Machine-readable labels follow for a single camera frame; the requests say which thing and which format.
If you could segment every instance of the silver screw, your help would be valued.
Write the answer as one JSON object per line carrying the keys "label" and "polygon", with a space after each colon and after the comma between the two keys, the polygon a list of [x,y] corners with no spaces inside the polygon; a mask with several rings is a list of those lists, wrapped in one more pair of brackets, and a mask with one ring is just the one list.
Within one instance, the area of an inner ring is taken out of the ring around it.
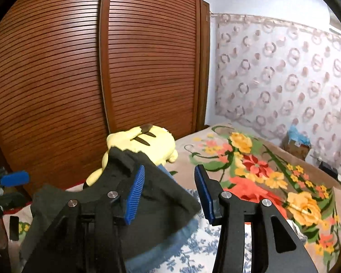
{"label": "silver screw", "polygon": [[269,199],[263,199],[261,203],[266,207],[269,207],[270,205],[272,205],[272,202]]}
{"label": "silver screw", "polygon": [[221,193],[221,196],[224,197],[224,198],[231,198],[232,194],[229,191],[223,191]]}
{"label": "silver screw", "polygon": [[75,207],[77,205],[78,201],[76,199],[71,199],[68,201],[68,206],[69,207]]}
{"label": "silver screw", "polygon": [[116,198],[118,193],[116,191],[110,191],[107,193],[107,197],[109,198]]}

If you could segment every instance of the patterned curtain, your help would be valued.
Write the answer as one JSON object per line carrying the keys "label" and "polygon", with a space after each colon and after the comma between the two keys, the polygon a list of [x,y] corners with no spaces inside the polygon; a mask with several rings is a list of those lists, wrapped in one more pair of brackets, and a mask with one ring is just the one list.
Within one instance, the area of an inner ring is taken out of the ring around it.
{"label": "patterned curtain", "polygon": [[266,139],[294,124],[341,163],[341,35],[251,15],[217,14],[216,114]]}

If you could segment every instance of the wooden wardrobe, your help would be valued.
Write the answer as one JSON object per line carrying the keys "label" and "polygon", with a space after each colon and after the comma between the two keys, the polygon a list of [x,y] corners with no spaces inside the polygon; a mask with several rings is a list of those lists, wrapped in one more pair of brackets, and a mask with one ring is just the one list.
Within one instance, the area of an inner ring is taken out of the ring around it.
{"label": "wooden wardrobe", "polygon": [[100,168],[109,132],[195,132],[201,2],[14,3],[0,22],[0,152],[28,171],[29,194]]}

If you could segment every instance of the yellow plush toy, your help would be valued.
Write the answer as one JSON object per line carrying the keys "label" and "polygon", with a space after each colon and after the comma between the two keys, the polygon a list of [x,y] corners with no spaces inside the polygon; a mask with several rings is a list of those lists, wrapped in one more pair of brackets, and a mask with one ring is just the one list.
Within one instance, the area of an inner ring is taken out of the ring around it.
{"label": "yellow plush toy", "polygon": [[[120,150],[143,152],[155,165],[165,165],[166,161],[175,162],[178,157],[176,143],[168,130],[151,124],[134,127],[128,131],[120,131],[110,134],[107,139],[107,147],[117,147]],[[101,176],[108,161],[108,151],[102,159],[102,168],[94,171],[86,180],[91,186]]]}

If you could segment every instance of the blue garment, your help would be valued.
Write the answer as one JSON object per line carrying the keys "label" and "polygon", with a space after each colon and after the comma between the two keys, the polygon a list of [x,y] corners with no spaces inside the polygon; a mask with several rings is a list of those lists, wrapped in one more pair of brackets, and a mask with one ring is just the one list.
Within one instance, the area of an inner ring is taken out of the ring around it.
{"label": "blue garment", "polygon": [[[164,168],[163,165],[158,166],[160,170],[171,178],[172,175]],[[191,235],[197,231],[198,221],[193,218],[189,223],[179,230],[177,233],[169,236],[166,241],[125,262],[128,273],[148,273],[153,268],[158,267],[164,261],[176,255]]]}

